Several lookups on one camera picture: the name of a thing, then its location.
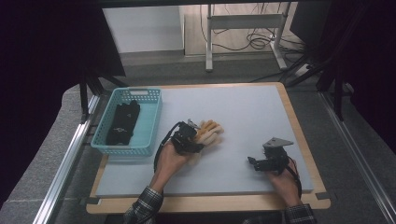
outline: black wrist strap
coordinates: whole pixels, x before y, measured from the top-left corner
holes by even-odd
[[[294,181],[296,182],[296,185],[297,185],[298,196],[299,196],[299,198],[301,199],[301,196],[302,196],[302,194],[303,194],[303,189],[302,189],[302,186],[301,186],[300,177],[299,177],[299,175],[298,175],[297,166],[296,166],[296,164],[294,163],[294,160],[291,160],[291,161],[293,162],[294,169],[296,170],[297,174],[296,174],[289,166],[286,166],[286,169],[287,169],[287,170],[289,171],[289,173],[291,173],[291,175],[293,176]]]

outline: finger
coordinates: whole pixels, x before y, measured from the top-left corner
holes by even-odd
[[[207,127],[208,127],[210,124],[212,124],[212,123],[213,123],[213,120],[212,120],[212,119],[208,120],[207,122],[205,122],[205,123],[202,125],[201,129],[207,129]]]
[[[211,142],[209,145],[205,146],[205,148],[212,148],[215,145],[220,144],[222,139],[220,137],[217,137],[213,142]]]
[[[221,125],[218,125],[216,128],[210,130],[213,133],[224,133],[224,129],[221,127]]]
[[[202,144],[202,143],[206,140],[206,138],[208,138],[208,137],[209,137],[210,135],[212,135],[212,134],[213,134],[212,132],[206,132],[206,133],[202,134],[202,135],[197,139],[196,143]]]
[[[205,129],[210,131],[210,130],[216,128],[217,126],[218,126],[218,124],[216,122],[212,122],[209,125],[207,125]]]
[[[202,144],[204,144],[204,146],[207,146],[210,143],[212,143],[213,141],[215,141],[217,137],[218,137],[217,133],[212,133],[204,140],[204,142]]]

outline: basket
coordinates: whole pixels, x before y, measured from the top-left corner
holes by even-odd
[[[129,145],[106,145],[107,133],[114,118],[117,105],[122,103],[129,104],[132,100],[136,100],[140,104],[140,113]],[[91,146],[99,149],[104,154],[151,156],[155,145],[162,105],[163,100],[160,89],[116,88],[111,94],[105,113],[91,141]]]

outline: black object in basket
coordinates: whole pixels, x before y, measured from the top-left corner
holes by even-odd
[[[127,146],[134,135],[134,126],[139,116],[140,105],[136,100],[130,104],[117,105],[113,122],[108,130],[106,144]]]

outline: human hand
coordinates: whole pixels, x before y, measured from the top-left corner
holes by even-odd
[[[196,144],[204,145],[204,148],[211,148],[221,142],[220,134],[224,133],[221,125],[213,121],[212,119],[208,121],[202,120],[200,123],[200,129],[194,136],[193,141]],[[199,153],[194,153],[189,160],[189,165],[194,165],[201,159],[202,151]]]
[[[289,160],[289,167],[295,174],[298,174],[295,160]],[[276,193],[283,199],[287,207],[303,204],[299,197],[298,187],[294,177],[288,170],[284,170],[280,175],[276,172],[265,173],[274,186]]]
[[[180,155],[175,146],[168,141],[164,146],[158,159],[157,169],[151,179],[150,187],[157,192],[163,192],[163,188],[169,179],[183,167],[190,159],[191,153]]]

